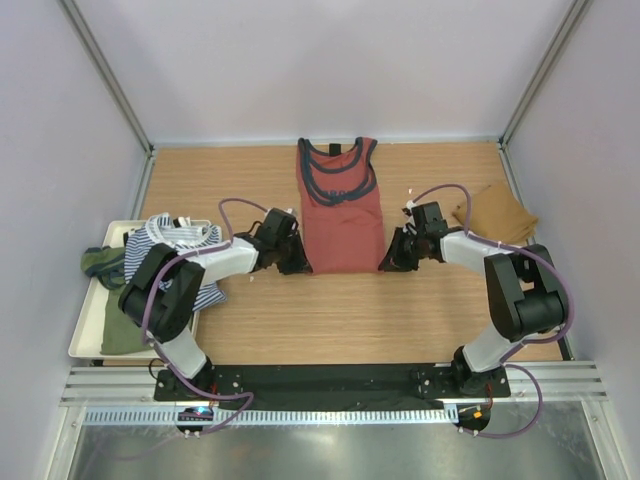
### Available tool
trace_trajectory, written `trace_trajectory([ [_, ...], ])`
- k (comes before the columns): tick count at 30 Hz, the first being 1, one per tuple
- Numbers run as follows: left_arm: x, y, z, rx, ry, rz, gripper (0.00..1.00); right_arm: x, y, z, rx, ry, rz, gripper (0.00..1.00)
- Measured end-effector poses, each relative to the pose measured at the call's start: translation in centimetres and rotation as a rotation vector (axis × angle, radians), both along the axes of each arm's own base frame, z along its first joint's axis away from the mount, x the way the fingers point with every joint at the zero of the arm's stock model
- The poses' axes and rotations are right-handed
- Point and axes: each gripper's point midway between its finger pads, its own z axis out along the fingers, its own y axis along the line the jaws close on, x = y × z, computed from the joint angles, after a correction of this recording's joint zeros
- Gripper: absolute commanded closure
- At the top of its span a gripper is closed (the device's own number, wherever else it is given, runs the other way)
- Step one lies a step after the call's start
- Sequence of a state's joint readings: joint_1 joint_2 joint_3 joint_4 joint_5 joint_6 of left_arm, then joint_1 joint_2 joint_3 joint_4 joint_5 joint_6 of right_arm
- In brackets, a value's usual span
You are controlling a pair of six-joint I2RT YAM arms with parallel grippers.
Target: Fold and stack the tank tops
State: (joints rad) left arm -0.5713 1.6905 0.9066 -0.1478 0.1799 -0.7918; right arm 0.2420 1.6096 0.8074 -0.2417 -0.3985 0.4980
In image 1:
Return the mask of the tan brown tank top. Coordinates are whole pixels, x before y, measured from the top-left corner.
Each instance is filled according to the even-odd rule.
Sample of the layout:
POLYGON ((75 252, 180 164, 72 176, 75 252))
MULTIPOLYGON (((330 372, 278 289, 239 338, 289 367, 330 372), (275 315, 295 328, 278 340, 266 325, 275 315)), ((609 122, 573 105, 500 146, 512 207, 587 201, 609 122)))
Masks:
POLYGON ((495 183, 471 196, 469 229, 502 243, 524 245, 535 235, 538 218, 529 213, 504 183, 495 183))

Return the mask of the red graphic tank top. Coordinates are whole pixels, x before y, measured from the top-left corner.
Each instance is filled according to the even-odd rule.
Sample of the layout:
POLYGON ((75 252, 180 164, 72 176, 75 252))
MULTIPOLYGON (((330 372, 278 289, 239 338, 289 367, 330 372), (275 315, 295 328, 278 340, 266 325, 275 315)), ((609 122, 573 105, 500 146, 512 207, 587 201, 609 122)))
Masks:
POLYGON ((384 219, 372 157, 378 142, 358 137, 342 151, 297 143, 303 246, 312 272, 376 273, 385 252, 384 219))

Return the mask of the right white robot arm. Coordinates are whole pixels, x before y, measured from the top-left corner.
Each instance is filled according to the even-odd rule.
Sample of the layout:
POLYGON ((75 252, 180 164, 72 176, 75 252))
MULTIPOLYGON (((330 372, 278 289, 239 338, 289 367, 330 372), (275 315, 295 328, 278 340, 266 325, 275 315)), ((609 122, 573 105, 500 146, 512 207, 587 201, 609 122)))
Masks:
POLYGON ((463 266, 485 279, 490 323, 459 347, 451 362, 450 381, 459 394, 485 394, 515 352, 569 325, 568 288, 546 247, 516 247, 449 227, 436 202, 410 204, 404 213, 408 222, 394 230, 380 271, 416 271, 429 259, 463 266))

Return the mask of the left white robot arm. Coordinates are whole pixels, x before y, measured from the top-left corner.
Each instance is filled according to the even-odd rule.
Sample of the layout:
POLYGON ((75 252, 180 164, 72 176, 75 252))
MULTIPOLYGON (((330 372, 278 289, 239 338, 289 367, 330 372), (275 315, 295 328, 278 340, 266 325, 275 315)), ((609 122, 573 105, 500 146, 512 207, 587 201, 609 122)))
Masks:
POLYGON ((310 273, 294 214, 271 208, 253 231, 220 244, 178 250, 166 241, 150 248, 118 306, 177 376, 189 399, 212 387, 213 365, 188 328, 202 287, 276 266, 283 275, 310 273))

